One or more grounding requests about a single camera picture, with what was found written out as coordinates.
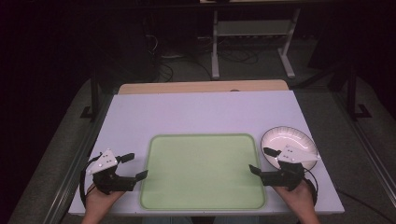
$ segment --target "light green tray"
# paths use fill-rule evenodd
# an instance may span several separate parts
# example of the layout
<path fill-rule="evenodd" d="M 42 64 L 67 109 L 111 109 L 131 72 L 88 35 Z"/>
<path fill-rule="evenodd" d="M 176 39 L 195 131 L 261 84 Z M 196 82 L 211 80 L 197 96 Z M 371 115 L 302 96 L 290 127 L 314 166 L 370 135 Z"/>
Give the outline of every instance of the light green tray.
<path fill-rule="evenodd" d="M 140 203 L 148 210 L 248 210 L 265 204 L 248 134 L 157 135 L 150 143 Z"/>

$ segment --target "floor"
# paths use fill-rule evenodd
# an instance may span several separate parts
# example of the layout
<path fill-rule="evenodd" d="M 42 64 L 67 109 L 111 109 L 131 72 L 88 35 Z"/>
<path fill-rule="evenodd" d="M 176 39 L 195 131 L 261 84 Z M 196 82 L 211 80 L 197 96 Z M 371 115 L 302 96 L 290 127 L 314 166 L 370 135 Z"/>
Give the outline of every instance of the floor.
<path fill-rule="evenodd" d="M 282 38 L 221 40 L 220 80 L 284 79 L 289 86 L 293 86 L 319 72 L 306 67 L 316 40 L 298 39 L 291 43 L 289 51 L 296 78 L 288 79 L 276 52 L 282 41 Z M 157 81 L 210 80 L 210 39 L 203 37 L 184 44 L 190 47 L 163 45 L 160 54 L 161 72 Z M 375 149 L 387 167 L 389 175 L 395 177 L 396 121 L 375 99 L 371 87 L 361 79 L 358 79 L 357 104 L 365 105 L 372 117 L 352 121 L 344 109 L 346 88 L 340 92 L 329 91 L 326 85 L 330 78 L 331 76 L 325 77 L 308 88 L 294 91 L 346 209 L 344 214 L 320 216 L 320 220 L 322 223 L 395 223 L 395 204 L 383 187 L 359 133 L 365 134 L 370 147 Z M 59 198 L 59 188 L 64 184 L 62 176 L 67 175 L 70 162 L 83 145 L 84 135 L 92 130 L 90 121 L 79 117 L 82 109 L 90 104 L 90 97 L 90 83 L 87 82 L 70 105 L 10 223 L 44 223 L 43 220 L 48 220 L 49 210 L 53 209 L 52 202 Z M 59 214 L 65 215 L 58 215 L 55 220 L 61 220 L 61 223 L 80 223 L 81 217 L 66 213 L 72 196 L 69 195 L 62 209 L 57 210 Z M 32 200 L 40 206 L 32 206 Z M 141 221 L 141 217 L 107 217 L 103 223 Z M 261 222 L 295 223 L 296 217 L 261 217 Z"/>

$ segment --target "table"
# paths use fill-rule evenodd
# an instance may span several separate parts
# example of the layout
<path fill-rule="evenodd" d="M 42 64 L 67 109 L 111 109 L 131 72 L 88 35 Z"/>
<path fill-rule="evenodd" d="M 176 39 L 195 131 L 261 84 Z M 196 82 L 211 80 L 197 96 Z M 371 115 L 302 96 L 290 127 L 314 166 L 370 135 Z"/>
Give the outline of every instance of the table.
<path fill-rule="evenodd" d="M 292 91 L 282 80 L 148 83 L 120 88 L 107 112 L 92 157 L 112 148 L 118 155 L 133 152 L 133 161 L 120 164 L 117 174 L 134 176 L 144 170 L 149 141 L 163 133 L 248 133 L 260 148 L 263 134 L 277 126 L 290 126 L 311 137 Z M 263 170 L 275 170 L 259 153 Z M 344 212 L 322 161 L 311 170 L 320 193 L 318 214 Z M 86 178 L 86 186 L 92 180 Z M 243 211 L 147 211 L 139 204 L 140 183 L 118 200 L 110 214 L 119 216 L 265 216 L 290 213 L 270 187 L 263 208 Z M 78 191 L 69 213 L 83 215 Z"/>

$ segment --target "human hand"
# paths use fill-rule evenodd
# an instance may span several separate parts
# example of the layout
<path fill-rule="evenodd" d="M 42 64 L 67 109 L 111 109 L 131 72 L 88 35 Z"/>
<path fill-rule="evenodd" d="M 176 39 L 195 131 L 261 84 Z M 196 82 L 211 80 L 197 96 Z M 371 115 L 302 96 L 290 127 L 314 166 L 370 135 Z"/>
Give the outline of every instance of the human hand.
<path fill-rule="evenodd" d="M 292 191 L 286 187 L 273 187 L 303 224 L 319 224 L 312 200 L 311 189 L 305 181 Z"/>
<path fill-rule="evenodd" d="M 104 194 L 94 184 L 88 188 L 86 199 L 85 217 L 82 224 L 99 223 L 125 191 L 112 191 L 109 195 Z"/>

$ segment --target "small white object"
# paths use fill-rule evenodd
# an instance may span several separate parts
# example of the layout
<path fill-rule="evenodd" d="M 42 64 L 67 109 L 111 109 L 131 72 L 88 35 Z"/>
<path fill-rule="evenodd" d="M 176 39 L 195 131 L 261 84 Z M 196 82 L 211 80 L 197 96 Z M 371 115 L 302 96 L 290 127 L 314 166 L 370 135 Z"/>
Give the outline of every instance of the small white object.
<path fill-rule="evenodd" d="M 277 156 L 279 161 L 289 163 L 299 163 L 303 161 L 318 161 L 320 156 L 310 152 L 302 151 L 297 147 L 286 146 L 282 152 Z"/>
<path fill-rule="evenodd" d="M 118 164 L 116 157 L 110 148 L 108 148 L 105 153 L 93 164 L 90 175 L 96 174 L 98 172 L 104 171 L 110 167 L 116 166 Z"/>

